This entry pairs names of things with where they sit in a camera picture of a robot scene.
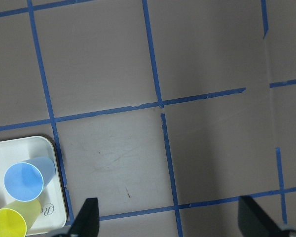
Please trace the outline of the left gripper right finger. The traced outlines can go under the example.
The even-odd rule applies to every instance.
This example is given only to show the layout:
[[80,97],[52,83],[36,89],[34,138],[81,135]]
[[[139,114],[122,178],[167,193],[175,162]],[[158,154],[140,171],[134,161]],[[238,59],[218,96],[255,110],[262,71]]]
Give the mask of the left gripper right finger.
[[241,196],[238,202],[238,227],[243,237],[286,237],[279,226],[250,196]]

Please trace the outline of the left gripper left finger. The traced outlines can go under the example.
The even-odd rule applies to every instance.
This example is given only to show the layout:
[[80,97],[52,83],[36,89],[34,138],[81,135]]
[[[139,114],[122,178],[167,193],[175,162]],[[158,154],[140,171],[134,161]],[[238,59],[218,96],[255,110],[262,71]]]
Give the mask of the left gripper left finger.
[[99,204],[98,199],[87,198],[71,225],[70,237],[97,237],[99,234]]

